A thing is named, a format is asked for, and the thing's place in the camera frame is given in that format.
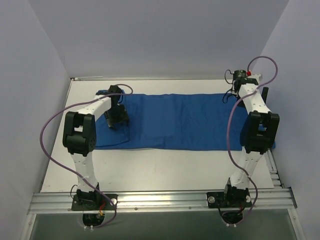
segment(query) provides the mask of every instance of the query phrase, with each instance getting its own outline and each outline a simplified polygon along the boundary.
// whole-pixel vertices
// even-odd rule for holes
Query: wall
[[[29,0],[70,77],[208,77],[258,56],[288,0]]]
[[[0,238],[19,239],[48,160],[44,122],[64,103],[70,80],[26,0],[0,2]],[[56,121],[45,136],[51,149]]]
[[[293,189],[308,240],[320,236],[319,11],[318,0],[290,0],[262,51],[279,65],[267,100],[280,115],[273,154],[280,178]],[[259,60],[255,72],[267,79],[274,73],[272,67]]]

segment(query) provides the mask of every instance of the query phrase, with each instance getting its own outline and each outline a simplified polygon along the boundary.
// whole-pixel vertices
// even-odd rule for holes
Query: white table surface
[[[224,80],[73,81],[66,105],[92,100],[98,90],[120,83],[130,85],[134,93],[150,95],[225,93],[230,88]],[[63,115],[52,156],[75,169],[62,144],[64,122]],[[240,153],[232,151],[236,160]],[[100,189],[106,192],[221,190],[235,169],[227,151],[166,149],[94,150],[93,166]],[[274,187],[265,157],[258,162],[252,179],[259,189]],[[50,161],[41,192],[69,192],[77,182],[73,173]]]

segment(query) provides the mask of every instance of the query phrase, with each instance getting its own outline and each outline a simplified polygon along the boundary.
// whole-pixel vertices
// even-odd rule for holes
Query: blue fabric
[[[108,128],[101,116],[96,122],[96,149],[227,150],[229,114],[236,102],[222,102],[223,94],[133,94],[124,97],[129,126]],[[247,111],[237,107],[230,130],[231,150],[241,150],[239,137]]]

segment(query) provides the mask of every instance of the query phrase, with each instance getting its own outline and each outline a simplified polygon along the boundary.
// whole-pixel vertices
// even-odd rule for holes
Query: blue cloth
[[[124,97],[129,126],[108,128],[101,116],[96,122],[96,149],[227,150],[229,114],[236,102],[222,102],[223,94],[133,94]],[[241,150],[239,137],[247,111],[237,107],[230,130],[231,150]]]

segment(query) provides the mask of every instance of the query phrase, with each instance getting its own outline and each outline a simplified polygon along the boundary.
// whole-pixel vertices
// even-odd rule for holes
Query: white wall
[[[292,187],[307,239],[320,236],[320,1],[290,0],[262,55],[273,57],[279,75],[267,103],[279,113],[273,151],[286,187]],[[274,68],[259,60],[264,78]]]
[[[29,0],[70,77],[210,75],[259,55],[288,0]]]
[[[19,239],[48,160],[44,122],[64,103],[70,80],[26,0],[0,1],[0,238]],[[48,128],[51,149],[57,122]]]

